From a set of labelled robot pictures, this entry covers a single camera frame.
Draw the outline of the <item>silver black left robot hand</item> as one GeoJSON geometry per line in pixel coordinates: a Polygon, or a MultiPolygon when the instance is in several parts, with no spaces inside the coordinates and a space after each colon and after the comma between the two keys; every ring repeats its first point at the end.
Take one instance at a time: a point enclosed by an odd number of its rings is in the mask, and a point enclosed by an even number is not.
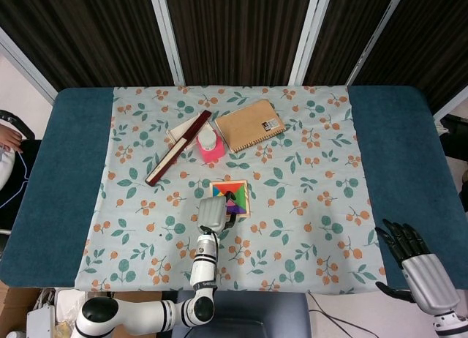
{"type": "Polygon", "coordinates": [[[223,230],[234,226],[237,214],[227,210],[227,203],[232,200],[235,200],[235,195],[231,191],[225,195],[202,199],[197,216],[199,231],[219,235],[223,230]]]}

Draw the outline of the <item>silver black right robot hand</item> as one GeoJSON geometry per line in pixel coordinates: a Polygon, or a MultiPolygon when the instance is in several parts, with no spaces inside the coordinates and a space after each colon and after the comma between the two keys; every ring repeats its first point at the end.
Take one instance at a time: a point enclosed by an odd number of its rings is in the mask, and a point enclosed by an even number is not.
{"type": "Polygon", "coordinates": [[[429,250],[419,232],[407,223],[383,220],[387,228],[376,227],[407,282],[407,290],[397,290],[383,282],[376,286],[385,295],[417,304],[428,315],[453,312],[460,296],[440,259],[429,250]]]}

